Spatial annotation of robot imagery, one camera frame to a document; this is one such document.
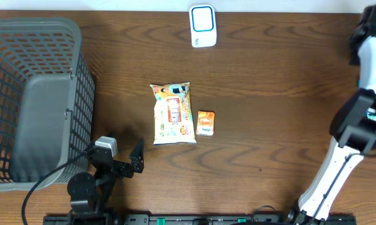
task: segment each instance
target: perforated basket wall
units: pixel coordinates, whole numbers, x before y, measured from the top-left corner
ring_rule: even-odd
[[[0,183],[13,183],[9,172],[19,110],[26,83],[34,76],[70,74],[76,83],[68,159],[89,143],[94,82],[80,53],[81,33],[72,21],[56,19],[0,20]],[[65,182],[86,170],[81,158],[58,177]],[[11,189],[28,189],[11,187]]]

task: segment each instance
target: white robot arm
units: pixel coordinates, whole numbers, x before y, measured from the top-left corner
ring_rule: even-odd
[[[302,214],[325,221],[333,200],[355,166],[376,148],[376,6],[367,7],[351,37],[360,64],[359,90],[335,116],[330,149],[310,187],[300,196]]]

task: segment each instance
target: gray basket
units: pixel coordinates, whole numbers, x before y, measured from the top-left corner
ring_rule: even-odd
[[[0,19],[0,191],[29,190],[90,140],[94,82],[65,18]],[[64,183],[88,161],[47,178]]]

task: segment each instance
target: wood grain surface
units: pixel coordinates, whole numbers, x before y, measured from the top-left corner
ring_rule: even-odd
[[[0,18],[64,16],[78,23],[96,79],[93,138],[110,131],[120,160],[146,140],[145,170],[110,205],[153,214],[287,211],[326,155],[329,124],[356,91],[348,37],[357,14],[217,13],[214,47],[193,49],[185,12],[0,11]],[[154,146],[149,84],[191,82],[191,104],[214,111],[198,144]],[[20,224],[26,192],[0,193],[0,224]],[[70,210],[65,185],[36,191],[30,224]],[[376,224],[376,158],[349,177],[332,207]]]

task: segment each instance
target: small orange package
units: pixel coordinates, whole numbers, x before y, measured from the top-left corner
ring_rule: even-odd
[[[212,136],[214,134],[214,112],[199,111],[196,134]]]

